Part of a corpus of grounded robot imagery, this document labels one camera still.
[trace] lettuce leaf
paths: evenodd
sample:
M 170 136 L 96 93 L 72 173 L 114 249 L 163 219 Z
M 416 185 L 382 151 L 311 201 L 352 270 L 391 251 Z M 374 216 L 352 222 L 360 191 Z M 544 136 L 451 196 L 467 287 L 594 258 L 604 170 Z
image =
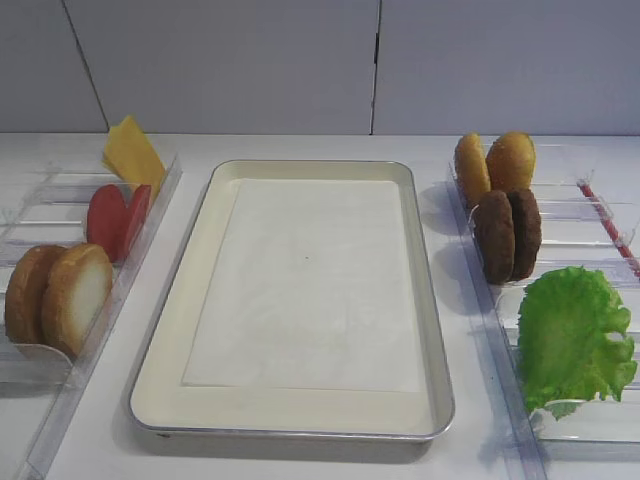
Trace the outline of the lettuce leaf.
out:
M 620 401 L 636 373 L 631 312 L 600 271 L 568 267 L 525 289 L 519 310 L 518 368 L 527 410 L 552 400 Z M 573 409 L 552 409 L 559 418 Z

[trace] white wall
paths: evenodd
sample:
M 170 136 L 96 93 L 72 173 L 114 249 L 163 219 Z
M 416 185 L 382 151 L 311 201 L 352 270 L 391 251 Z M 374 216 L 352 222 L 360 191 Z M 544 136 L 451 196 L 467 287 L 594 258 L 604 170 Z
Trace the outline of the white wall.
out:
M 67 0 L 109 123 L 366 134 L 377 0 Z
M 62 4 L 0 1 L 0 132 L 105 128 Z
M 637 0 L 384 0 L 374 132 L 640 134 Z

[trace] white countertop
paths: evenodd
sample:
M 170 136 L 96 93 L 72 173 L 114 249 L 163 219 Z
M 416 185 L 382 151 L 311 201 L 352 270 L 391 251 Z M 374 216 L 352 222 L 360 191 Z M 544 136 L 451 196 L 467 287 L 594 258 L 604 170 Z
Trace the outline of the white countertop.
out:
M 164 155 L 179 153 L 184 175 L 140 269 L 60 450 L 49 479 L 457 479 L 521 478 L 518 462 L 505 461 L 508 417 L 493 374 L 479 309 L 449 199 L 442 182 L 456 137 L 153 136 Z M 0 168 L 94 166 L 104 135 L 0 134 Z M 592 145 L 601 157 L 594 190 L 610 200 L 640 202 L 640 138 L 538 138 L 538 143 Z M 450 430 L 410 465 L 340 464 L 174 456 L 162 439 L 136 435 L 126 411 L 129 380 L 153 308 L 187 227 L 198 193 L 212 169 L 230 159 L 393 160 L 409 166 L 419 196 L 456 399 Z M 507 446 L 506 454 L 513 453 Z M 629 473 L 640 463 L 553 461 L 551 478 L 601 478 Z

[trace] tomato slice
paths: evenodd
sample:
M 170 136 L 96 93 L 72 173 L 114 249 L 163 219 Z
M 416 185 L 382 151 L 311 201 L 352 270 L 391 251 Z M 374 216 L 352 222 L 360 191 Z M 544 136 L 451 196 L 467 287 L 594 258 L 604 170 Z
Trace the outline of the tomato slice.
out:
M 96 190 L 87 211 L 87 242 L 100 245 L 111 262 L 118 260 L 118 245 L 127 216 L 124 196 L 115 185 Z
M 118 257 L 121 260 L 125 260 L 129 256 L 133 242 L 135 242 L 147 218 L 150 201 L 151 185 L 140 185 L 136 188 L 129 208 L 127 209 L 122 235 L 120 236 Z

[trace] cheese slice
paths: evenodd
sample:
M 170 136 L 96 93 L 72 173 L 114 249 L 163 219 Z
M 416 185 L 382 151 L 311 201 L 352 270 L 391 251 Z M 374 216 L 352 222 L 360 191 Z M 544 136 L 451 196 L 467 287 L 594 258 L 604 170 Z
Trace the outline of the cheese slice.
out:
M 165 168 L 131 115 L 127 115 L 120 125 L 109 129 L 103 163 L 127 182 L 132 191 L 138 185 L 151 185 L 151 198 L 155 200 L 164 180 Z

